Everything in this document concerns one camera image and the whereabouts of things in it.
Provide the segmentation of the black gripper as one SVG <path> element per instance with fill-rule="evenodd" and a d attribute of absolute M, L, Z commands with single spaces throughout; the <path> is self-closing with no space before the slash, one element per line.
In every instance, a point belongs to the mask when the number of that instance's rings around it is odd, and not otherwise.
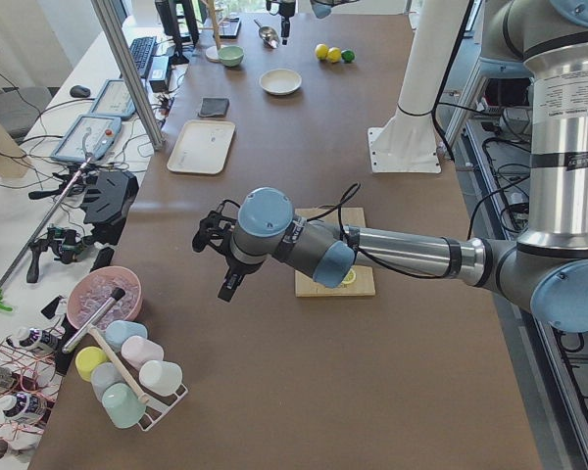
<path fill-rule="evenodd" d="M 290 18 L 297 9 L 296 0 L 266 0 L 266 10 L 273 16 L 281 16 L 280 38 L 281 44 L 287 45 L 290 34 Z"/>
<path fill-rule="evenodd" d="M 195 253 L 201 253 L 207 247 L 211 247 L 225 258 L 228 271 L 218 292 L 218 298 L 223 301 L 231 301 L 245 275 L 258 271 L 262 265 L 261 261 L 244 261 L 233 254 L 230 242 L 237 220 L 223 214 L 227 204 L 240 209 L 237 202 L 230 199 L 222 200 L 215 210 L 211 210 L 205 218 L 200 220 L 198 231 L 192 239 L 192 250 Z"/>

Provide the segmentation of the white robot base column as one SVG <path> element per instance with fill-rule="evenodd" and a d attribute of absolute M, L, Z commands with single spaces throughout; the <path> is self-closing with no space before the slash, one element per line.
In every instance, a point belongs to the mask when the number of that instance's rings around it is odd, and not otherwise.
<path fill-rule="evenodd" d="M 394 116 L 368 130 L 375 173 L 438 173 L 434 106 L 456 41 L 472 9 L 467 0 L 425 1 Z"/>

